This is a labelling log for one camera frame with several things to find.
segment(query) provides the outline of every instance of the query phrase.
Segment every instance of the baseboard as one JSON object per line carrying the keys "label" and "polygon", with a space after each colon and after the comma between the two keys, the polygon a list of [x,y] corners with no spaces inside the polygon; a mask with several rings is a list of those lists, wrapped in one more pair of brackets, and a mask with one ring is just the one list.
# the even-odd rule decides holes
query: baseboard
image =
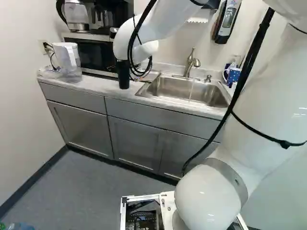
{"label": "baseboard", "polygon": [[50,160],[37,170],[11,197],[0,206],[0,220],[19,201],[20,198],[55,165],[67,152],[66,146],[62,147]]}
{"label": "baseboard", "polygon": [[137,167],[134,167],[134,166],[131,166],[131,165],[121,163],[119,161],[111,160],[111,159],[108,159],[108,158],[105,158],[105,157],[102,157],[102,156],[99,156],[99,155],[96,155],[96,154],[93,154],[93,153],[89,153],[87,151],[80,150],[80,149],[73,147],[73,146],[67,146],[67,147],[68,147],[68,149],[70,149],[74,152],[77,152],[77,153],[79,153],[83,156],[104,162],[106,164],[115,165],[115,166],[118,166],[120,168],[127,169],[129,171],[141,174],[143,176],[147,176],[151,179],[158,180],[158,181],[161,181],[163,183],[170,184],[170,185],[173,185],[173,186],[176,186],[178,184],[178,181],[176,181],[176,180],[173,180],[173,179],[170,179],[170,178],[167,178],[167,177],[164,177],[164,176],[160,176],[160,175],[154,174],[152,172],[142,170],[140,168],[137,168]]}

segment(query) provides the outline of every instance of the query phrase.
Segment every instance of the blue mug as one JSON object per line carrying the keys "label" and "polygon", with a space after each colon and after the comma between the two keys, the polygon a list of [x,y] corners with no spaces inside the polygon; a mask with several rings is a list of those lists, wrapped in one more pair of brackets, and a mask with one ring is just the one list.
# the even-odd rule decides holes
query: blue mug
{"label": "blue mug", "polygon": [[223,77],[226,81],[226,85],[231,88],[232,84],[234,82],[237,82],[239,80],[240,74],[241,74],[241,69],[239,68],[229,68],[225,69],[223,71]]}

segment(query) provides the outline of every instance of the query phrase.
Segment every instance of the faucet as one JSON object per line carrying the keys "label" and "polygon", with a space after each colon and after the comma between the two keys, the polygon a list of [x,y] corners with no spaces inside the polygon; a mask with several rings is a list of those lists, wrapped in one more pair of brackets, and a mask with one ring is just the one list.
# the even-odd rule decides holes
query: faucet
{"label": "faucet", "polygon": [[196,67],[196,68],[201,66],[201,62],[197,58],[193,57],[194,50],[195,50],[195,47],[192,48],[192,52],[187,58],[186,68],[185,68],[184,74],[183,74],[184,78],[190,77],[190,71],[191,71],[193,66]]}
{"label": "faucet", "polygon": [[205,83],[211,83],[212,76],[210,74],[207,75],[207,78],[204,80]]}

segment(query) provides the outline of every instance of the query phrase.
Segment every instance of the wall-mounted soap dispenser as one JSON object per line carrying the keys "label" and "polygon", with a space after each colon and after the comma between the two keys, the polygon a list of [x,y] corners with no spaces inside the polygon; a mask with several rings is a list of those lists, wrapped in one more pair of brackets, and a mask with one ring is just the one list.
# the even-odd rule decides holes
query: wall-mounted soap dispenser
{"label": "wall-mounted soap dispenser", "polygon": [[212,39],[217,44],[226,44],[236,23],[242,0],[225,0],[221,4]]}

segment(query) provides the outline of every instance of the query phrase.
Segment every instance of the white wall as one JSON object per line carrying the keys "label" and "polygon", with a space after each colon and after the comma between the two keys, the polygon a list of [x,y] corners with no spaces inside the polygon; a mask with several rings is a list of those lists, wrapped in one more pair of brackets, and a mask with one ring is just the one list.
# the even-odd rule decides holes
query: white wall
{"label": "white wall", "polygon": [[36,81],[49,64],[38,39],[59,41],[55,0],[0,4],[0,205],[48,161],[64,141]]}

